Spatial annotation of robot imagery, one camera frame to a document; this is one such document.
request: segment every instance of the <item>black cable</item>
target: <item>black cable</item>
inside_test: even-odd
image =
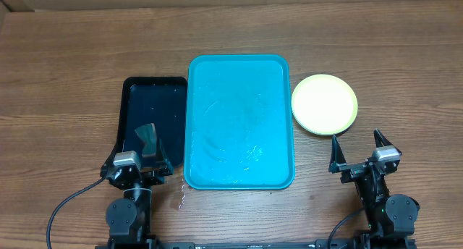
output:
[[[358,215],[358,213],[362,212],[365,208],[360,208],[360,209],[357,209],[355,212],[351,213],[350,215],[346,216],[344,219],[342,219],[334,228],[333,228],[333,231],[331,231],[331,234],[330,236],[328,237],[328,241],[326,246],[328,249],[331,249],[331,241],[333,239],[333,236],[334,236],[334,233],[336,233],[336,231],[338,230],[339,227],[341,227],[341,225],[343,225],[345,222],[349,221],[352,217]]]
[[[48,226],[46,227],[46,246],[48,247],[48,249],[51,249],[51,241],[50,241],[50,233],[51,233],[51,223],[53,222],[53,219],[55,218],[55,215],[56,213],[58,213],[58,210],[64,206],[65,203],[69,202],[71,199],[77,197],[78,195],[82,194],[83,192],[91,189],[92,187],[95,187],[96,185],[102,183],[102,181],[105,180],[105,177],[102,177],[101,179],[99,179],[99,181],[93,183],[92,185],[89,185],[88,187],[82,189],[82,190],[79,190],[77,191],[76,193],[70,195],[68,198],[64,199],[63,202],[61,202],[56,208],[55,210],[53,211],[51,217],[50,217],[50,221],[48,221]]]

